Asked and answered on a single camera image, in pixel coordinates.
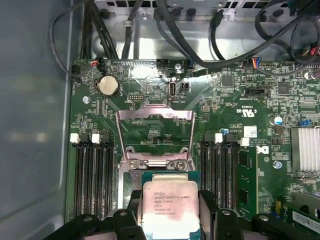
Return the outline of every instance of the capacitor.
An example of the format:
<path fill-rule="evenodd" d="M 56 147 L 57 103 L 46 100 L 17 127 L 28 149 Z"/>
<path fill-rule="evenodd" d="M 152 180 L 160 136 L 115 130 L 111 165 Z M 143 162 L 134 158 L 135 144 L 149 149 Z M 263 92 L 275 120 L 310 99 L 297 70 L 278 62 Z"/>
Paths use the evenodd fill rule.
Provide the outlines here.
<path fill-rule="evenodd" d="M 106 75 L 100 78 L 98 90 L 107 98 L 112 98 L 119 93 L 120 83 L 114 76 Z"/>
<path fill-rule="evenodd" d="M 222 133 L 223 136 L 227 135 L 229 133 L 229 129 L 227 128 L 221 128 L 220 133 Z"/>
<path fill-rule="evenodd" d="M 282 123 L 283 123 L 283 119 L 280 116 L 274 116 L 270 119 L 270 124 L 272 126 L 282 125 Z"/>
<path fill-rule="evenodd" d="M 275 169 L 280 169 L 280 168 L 282 168 L 282 162 L 280 162 L 280 161 L 274 161 L 274 162 L 273 162 L 273 167 L 274 167 Z"/>

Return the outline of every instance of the green circuit board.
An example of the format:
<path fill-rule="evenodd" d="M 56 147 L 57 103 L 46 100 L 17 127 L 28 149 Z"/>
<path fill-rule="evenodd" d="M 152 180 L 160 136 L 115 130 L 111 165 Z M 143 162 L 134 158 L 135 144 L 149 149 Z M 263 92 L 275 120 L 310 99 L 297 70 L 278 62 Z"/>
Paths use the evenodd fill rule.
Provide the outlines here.
<path fill-rule="evenodd" d="M 85 69 L 90 62 L 78 60 L 75 64 Z M 176 64 L 181 65 L 181 70 L 175 69 Z M 260 66 L 278 72 L 295 68 L 292 62 L 262 62 Z M 232 143 L 232 150 L 227 156 L 232 158 L 233 166 L 227 178 L 233 180 L 225 194 L 231 195 L 232 203 L 229 201 L 224 207 L 234 208 L 244 218 L 250 220 L 257 213 L 270 212 L 281 216 L 282 206 L 290 201 L 292 192 L 320 194 L 319 173 L 293 171 L 291 162 L 290 129 L 305 120 L 311 121 L 310 128 L 320 124 L 320 83 L 310 77 L 314 71 L 312 66 L 286 78 L 266 76 L 242 62 L 222 69 L 205 69 L 195 63 L 189 66 L 185 60 L 106 60 L 105 70 L 107 75 L 119 81 L 119 93 L 104 97 L 97 89 L 102 74 L 92 68 L 81 83 L 73 84 L 70 133 L 80 136 L 105 134 L 109 143 L 108 165 L 102 167 L 101 163 L 101 173 L 97 173 L 99 165 L 88 166 L 86 171 L 87 179 L 105 173 L 108 176 L 103 183 L 98 183 L 99 180 L 88 183 L 77 178 L 82 170 L 77 166 L 77 148 L 70 144 L 66 221 L 86 212 L 98 214 L 103 219 L 109 210 L 118 207 L 117 174 L 123 153 L 116 112 L 138 110 L 146 104 L 163 104 L 174 110 L 195 113 L 190 154 L 196 171 L 214 172 L 215 167 L 206 162 L 211 161 L 211 156 L 204 157 L 207 153 L 203 149 L 212 144 L 208 148 L 212 151 L 215 133 L 225 135 L 225 131 L 228 132 L 227 141 Z M 170 94 L 169 87 L 173 78 L 176 83 L 174 95 Z M 84 97 L 89 97 L 89 103 L 83 102 Z M 283 123 L 274 125 L 274 117 L 281 117 Z M 191 126 L 192 121 L 163 119 L 158 115 L 121 122 L 125 146 L 153 155 L 176 153 L 188 147 Z M 239 145 L 242 138 L 249 138 L 249 146 Z M 281 168 L 275 168 L 276 161 L 282 163 Z M 315 183 L 305 183 L 302 176 L 314 179 Z M 129 203 L 131 191 L 141 188 L 139 178 L 139 171 L 124 176 L 124 208 Z M 202 183 L 199 188 L 212 190 L 212 181 Z M 86 194 L 91 202 L 83 202 Z"/>

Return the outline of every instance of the red wire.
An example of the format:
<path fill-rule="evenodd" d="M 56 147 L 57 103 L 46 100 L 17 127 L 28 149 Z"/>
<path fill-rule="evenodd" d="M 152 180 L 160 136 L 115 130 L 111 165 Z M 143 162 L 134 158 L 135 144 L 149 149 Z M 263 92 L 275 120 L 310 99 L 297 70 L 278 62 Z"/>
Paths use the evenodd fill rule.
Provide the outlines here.
<path fill-rule="evenodd" d="M 90 65 L 91 65 L 91 66 L 97 66 L 97 65 L 98 65 L 98 61 L 92 61 L 92 62 L 90 63 Z"/>
<path fill-rule="evenodd" d="M 311 49 L 311 55 L 314 55 L 314 54 L 316 53 L 316 50 L 317 50 L 316 47 L 312 48 L 312 49 Z"/>

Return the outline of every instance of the black cable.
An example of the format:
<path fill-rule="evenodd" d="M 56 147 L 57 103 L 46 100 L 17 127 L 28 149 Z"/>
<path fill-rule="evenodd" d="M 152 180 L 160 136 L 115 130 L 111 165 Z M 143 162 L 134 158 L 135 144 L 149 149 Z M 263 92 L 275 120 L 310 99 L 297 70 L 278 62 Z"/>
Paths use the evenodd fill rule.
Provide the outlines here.
<path fill-rule="evenodd" d="M 86 3 L 84 5 L 87 9 L 88 9 L 88 14 L 87 14 L 87 21 L 86 21 L 86 27 L 85 27 L 85 32 L 86 32 L 86 36 L 85 36 L 85 51 L 84 51 L 84 55 L 85 55 L 85 59 L 92 59 L 92 33 L 93 33 L 93 29 L 92 29 L 92 16 L 91 16 L 91 12 L 90 12 L 90 6 L 88 3 Z"/>
<path fill-rule="evenodd" d="M 200 66 L 207 68 L 207 69 L 214 69 L 214 68 L 224 68 L 231 64 L 234 64 L 236 62 L 240 62 L 243 59 L 247 59 L 250 56 L 254 56 L 258 53 L 260 53 L 262 50 L 270 46 L 275 40 L 280 38 L 283 34 L 285 34 L 287 31 L 289 31 L 292 27 L 294 27 L 297 22 L 299 21 L 298 18 L 295 18 L 290 23 L 288 23 L 286 26 L 284 26 L 280 31 L 278 31 L 274 36 L 272 36 L 270 39 L 262 43 L 260 46 L 254 48 L 253 50 L 242 54 L 238 57 L 224 60 L 224 61 L 217 61 L 217 62 L 206 62 L 203 61 L 196 53 L 195 51 L 190 47 L 184 36 L 179 31 L 177 25 L 175 24 L 174 20 L 172 19 L 165 0 L 156 0 L 157 6 L 160 9 L 160 13 L 163 15 L 164 21 L 167 24 L 171 34 L 177 41 L 177 43 L 190 55 L 190 57 L 198 63 Z"/>
<path fill-rule="evenodd" d="M 57 23 L 57 21 L 62 18 L 63 16 L 73 12 L 74 10 L 80 8 L 85 2 L 87 2 L 88 0 L 81 0 L 78 3 L 74 4 L 73 6 L 69 7 L 65 12 L 61 13 L 60 15 L 58 15 L 50 24 L 50 28 L 49 28 L 49 41 L 50 41 L 50 47 L 52 50 L 52 54 L 54 56 L 54 60 L 58 63 L 59 67 L 70 77 L 74 78 L 72 79 L 73 81 L 79 82 L 79 78 L 83 77 L 84 75 L 86 75 L 90 69 L 92 68 L 92 66 L 89 66 L 87 69 L 85 69 L 84 71 L 82 71 L 82 73 L 80 74 L 74 74 L 72 72 L 69 72 L 65 66 L 63 65 L 63 63 L 61 62 L 59 55 L 57 53 L 57 49 L 56 49 L 56 45 L 55 45 L 55 38 L 54 38 L 54 29 L 55 29 L 55 25 Z"/>
<path fill-rule="evenodd" d="M 86 26 L 88 21 L 88 8 L 86 7 L 87 4 L 84 5 L 84 13 L 83 13 L 83 22 L 82 22 L 82 33 L 81 33 L 81 46 L 80 46 L 80 58 L 85 59 L 86 58 Z"/>
<path fill-rule="evenodd" d="M 185 56 L 185 58 L 190 59 L 190 56 L 186 53 L 186 51 L 183 50 L 178 44 L 176 44 L 162 28 L 160 23 L 160 13 L 158 9 L 154 10 L 154 19 L 156 22 L 156 27 L 158 28 L 158 31 L 161 34 L 161 36 L 164 38 L 164 40 L 166 40 L 168 44 L 170 44 L 172 47 L 178 50 L 183 56 Z"/>
<path fill-rule="evenodd" d="M 265 29 L 261 26 L 261 22 L 260 22 L 260 16 L 265 12 L 266 9 L 270 8 L 271 6 L 277 5 L 277 4 L 282 4 L 282 3 L 286 3 L 288 0 L 272 0 L 270 1 L 267 5 L 265 5 L 260 12 L 258 13 L 258 15 L 255 17 L 254 20 L 254 26 L 255 26 L 255 30 L 256 32 L 259 34 L 259 36 L 261 38 L 263 38 L 264 40 L 268 40 L 269 38 L 271 38 L 272 36 L 270 34 L 268 34 Z M 294 56 L 292 55 L 291 52 L 291 47 L 284 41 L 277 39 L 273 42 L 273 44 L 278 45 L 280 47 L 282 47 L 289 55 L 291 60 L 294 60 Z"/>
<path fill-rule="evenodd" d="M 86 2 L 84 4 L 83 23 L 82 23 L 82 34 L 81 34 L 81 48 L 80 58 L 91 59 L 91 47 L 92 47 L 92 21 L 90 6 Z"/>
<path fill-rule="evenodd" d="M 111 39 L 110 33 L 100 15 L 99 9 L 97 7 L 97 5 L 95 4 L 94 0 L 91 0 L 90 2 L 90 6 L 91 6 L 91 14 L 92 14 L 92 20 L 96 22 L 96 28 L 100 29 L 102 34 L 103 34 L 103 38 L 106 40 L 107 44 L 108 44 L 108 48 L 111 54 L 111 58 L 112 59 L 119 59 L 115 45 Z"/>
<path fill-rule="evenodd" d="M 93 6 L 92 6 L 92 4 L 93 4 L 93 5 L 96 5 L 95 3 L 91 3 L 91 4 L 90 4 L 90 12 L 91 12 L 91 14 L 92 14 L 92 12 L 93 12 Z M 103 47 L 104 54 L 105 54 L 106 58 L 107 58 L 107 59 L 113 59 L 114 56 L 112 56 L 112 54 L 111 54 L 111 50 L 110 50 L 110 48 L 109 48 L 109 45 L 108 45 L 108 43 L 107 43 L 107 40 L 105 39 L 105 35 L 104 35 L 103 31 L 101 30 L 100 25 L 98 24 L 97 18 L 94 17 L 94 16 L 92 16 L 92 22 L 93 22 L 93 24 L 94 24 L 94 26 L 95 26 L 95 29 L 96 29 L 96 32 L 98 33 L 98 36 L 99 36 L 99 38 L 100 38 L 100 44 L 101 44 L 102 47 Z"/>
<path fill-rule="evenodd" d="M 226 60 L 224 56 L 222 56 L 221 52 L 219 51 L 217 41 L 216 41 L 216 31 L 217 27 L 220 25 L 222 19 L 224 18 L 224 11 L 220 10 L 218 11 L 212 18 L 210 22 L 210 28 L 211 28 L 211 34 L 210 34 L 210 39 L 211 39 L 211 45 L 213 48 L 213 51 L 217 58 L 219 60 Z"/>
<path fill-rule="evenodd" d="M 128 21 L 132 22 L 135 17 L 137 16 L 138 10 L 141 7 L 144 0 L 136 0 L 135 4 L 133 5 L 133 8 L 128 16 Z M 131 38 L 132 38 L 132 27 L 127 26 L 125 28 L 125 39 L 124 39 L 124 46 L 122 50 L 121 59 L 128 59 L 129 56 L 129 50 L 131 45 Z"/>
<path fill-rule="evenodd" d="M 313 56 L 306 62 L 307 64 L 305 64 L 304 66 L 302 67 L 299 67 L 298 69 L 296 70 L 293 70 L 293 71 L 290 71 L 290 72 L 286 72 L 286 73 L 273 73 L 273 72 L 270 72 L 270 71 L 266 71 L 264 69 L 261 69 L 260 67 L 257 68 L 258 71 L 260 71 L 261 73 L 263 74 L 266 74 L 266 75 L 270 75 L 270 76 L 275 76 L 275 77 L 287 77 L 287 76 L 290 76 L 290 75 L 294 75 L 294 74 L 297 74 L 297 73 L 300 73 L 303 69 L 307 68 L 308 65 L 314 65 L 314 60 L 317 58 L 317 55 L 318 55 L 318 51 L 320 49 L 320 27 L 319 25 L 317 24 L 317 19 L 316 18 L 313 18 L 312 19 L 312 22 L 316 28 L 316 33 L 317 33 L 317 48 L 316 48 L 316 51 L 315 53 L 313 54 Z M 298 21 L 298 23 L 296 24 L 296 26 L 294 27 L 294 32 L 296 32 L 298 26 L 299 26 L 299 23 L 300 21 Z"/>

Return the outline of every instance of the mounting screw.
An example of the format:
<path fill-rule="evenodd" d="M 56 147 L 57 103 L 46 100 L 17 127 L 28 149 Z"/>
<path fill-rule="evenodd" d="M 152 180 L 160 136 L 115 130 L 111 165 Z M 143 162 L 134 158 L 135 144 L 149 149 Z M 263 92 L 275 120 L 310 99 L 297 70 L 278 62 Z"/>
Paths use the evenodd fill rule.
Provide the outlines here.
<path fill-rule="evenodd" d="M 82 102 L 83 102 L 84 104 L 90 103 L 90 97 L 84 96 L 84 97 L 82 98 Z"/>
<path fill-rule="evenodd" d="M 146 13 L 146 12 L 142 13 L 141 17 L 142 17 L 143 20 L 147 20 L 148 19 L 148 13 Z"/>
<path fill-rule="evenodd" d="M 260 215 L 259 219 L 262 220 L 262 221 L 265 221 L 265 222 L 269 221 L 269 218 L 267 216 L 264 216 L 264 215 Z"/>
<path fill-rule="evenodd" d="M 226 21 L 229 20 L 230 19 L 229 13 L 226 13 L 225 15 L 223 15 L 223 19 Z"/>
<path fill-rule="evenodd" d="M 176 165 L 176 168 L 179 169 L 179 170 L 182 170 L 185 168 L 185 163 L 183 161 L 179 161 Z"/>
<path fill-rule="evenodd" d="M 180 71 L 181 69 L 182 69 L 182 66 L 181 66 L 180 63 L 177 63 L 177 64 L 174 65 L 174 70 Z"/>
<path fill-rule="evenodd" d="M 273 162 L 273 167 L 274 167 L 275 169 L 280 169 L 280 168 L 282 168 L 282 162 L 280 162 L 280 161 L 275 161 L 275 162 Z"/>
<path fill-rule="evenodd" d="M 226 215 L 226 216 L 229 216 L 229 215 L 231 215 L 231 212 L 229 212 L 228 210 L 223 210 L 222 214 Z"/>
<path fill-rule="evenodd" d="M 138 163 L 136 161 L 131 161 L 130 162 L 130 168 L 136 169 L 138 167 Z"/>

